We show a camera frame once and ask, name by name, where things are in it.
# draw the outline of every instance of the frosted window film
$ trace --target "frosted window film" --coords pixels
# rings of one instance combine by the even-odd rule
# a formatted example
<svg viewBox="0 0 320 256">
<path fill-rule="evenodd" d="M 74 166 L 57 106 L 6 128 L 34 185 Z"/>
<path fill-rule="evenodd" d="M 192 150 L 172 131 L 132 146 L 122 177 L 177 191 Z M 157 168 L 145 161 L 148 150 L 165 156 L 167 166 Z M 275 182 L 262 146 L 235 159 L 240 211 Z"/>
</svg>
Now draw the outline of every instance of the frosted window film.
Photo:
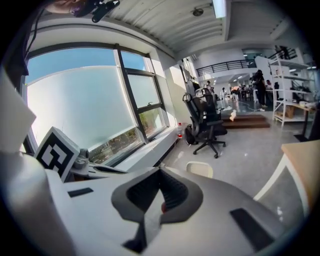
<svg viewBox="0 0 320 256">
<path fill-rule="evenodd" d="M 150 76 L 128 75 L 133 96 L 138 108 L 159 103 L 159 98 Z"/>
<path fill-rule="evenodd" d="M 81 67 L 41 78 L 28 85 L 27 102 L 36 115 L 32 130 L 38 144 L 51 126 L 88 149 L 135 127 L 115 66 Z"/>
</svg>

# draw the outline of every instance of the black office chair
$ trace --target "black office chair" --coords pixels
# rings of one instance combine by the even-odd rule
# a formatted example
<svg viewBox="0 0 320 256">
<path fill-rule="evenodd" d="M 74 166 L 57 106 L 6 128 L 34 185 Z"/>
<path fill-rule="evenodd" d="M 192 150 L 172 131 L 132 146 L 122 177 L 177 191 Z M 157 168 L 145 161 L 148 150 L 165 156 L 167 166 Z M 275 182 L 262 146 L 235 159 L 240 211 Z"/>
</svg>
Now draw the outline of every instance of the black office chair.
<svg viewBox="0 0 320 256">
<path fill-rule="evenodd" d="M 207 115 L 206 110 L 208 110 L 209 107 L 207 102 L 201 100 L 201 97 L 192 97 L 191 94 L 185 93 L 182 100 L 191 114 L 192 135 L 196 142 L 203 143 L 193 152 L 193 154 L 196 155 L 197 151 L 209 145 L 215 152 L 214 158 L 218 158 L 218 152 L 215 149 L 214 144 L 223 144 L 223 147 L 226 146 L 226 142 L 218 141 L 216 138 L 216 136 L 227 134 L 226 128 L 222 125 L 223 121 L 219 120 L 218 114 L 215 116 L 213 114 Z"/>
</svg>

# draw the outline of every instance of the concrete floor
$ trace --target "concrete floor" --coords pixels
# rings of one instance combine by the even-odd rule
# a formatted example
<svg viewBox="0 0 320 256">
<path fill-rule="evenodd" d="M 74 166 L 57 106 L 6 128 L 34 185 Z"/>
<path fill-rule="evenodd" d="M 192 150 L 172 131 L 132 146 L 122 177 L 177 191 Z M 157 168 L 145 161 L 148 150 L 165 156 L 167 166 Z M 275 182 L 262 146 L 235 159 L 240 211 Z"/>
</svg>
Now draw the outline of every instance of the concrete floor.
<svg viewBox="0 0 320 256">
<path fill-rule="evenodd" d="M 294 135 L 300 134 L 302 123 L 281 124 L 272 121 L 272 112 L 260 112 L 268 118 L 270 128 L 229 130 L 217 137 L 226 142 L 226 147 L 215 146 L 219 158 L 208 146 L 193 154 L 198 145 L 188 146 L 181 140 L 162 161 L 168 167 L 186 170 L 190 161 L 205 162 L 213 168 L 213 178 L 232 184 L 254 197 L 269 180 L 280 162 L 283 152 L 281 145 L 299 142 Z M 273 192 L 261 198 L 261 202 L 287 227 L 302 219 L 302 205 L 297 188 L 291 176 L 283 175 L 272 188 Z"/>
</svg>

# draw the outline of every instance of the white stool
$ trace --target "white stool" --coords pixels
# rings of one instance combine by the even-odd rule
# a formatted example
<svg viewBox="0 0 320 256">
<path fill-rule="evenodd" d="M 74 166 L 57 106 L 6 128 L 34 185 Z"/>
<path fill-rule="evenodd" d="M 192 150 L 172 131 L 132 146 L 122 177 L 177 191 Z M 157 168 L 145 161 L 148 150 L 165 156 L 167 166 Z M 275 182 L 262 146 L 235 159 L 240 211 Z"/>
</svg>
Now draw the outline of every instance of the white stool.
<svg viewBox="0 0 320 256">
<path fill-rule="evenodd" d="M 186 171 L 211 179 L 214 177 L 214 170 L 206 162 L 190 161 L 186 164 Z"/>
</svg>

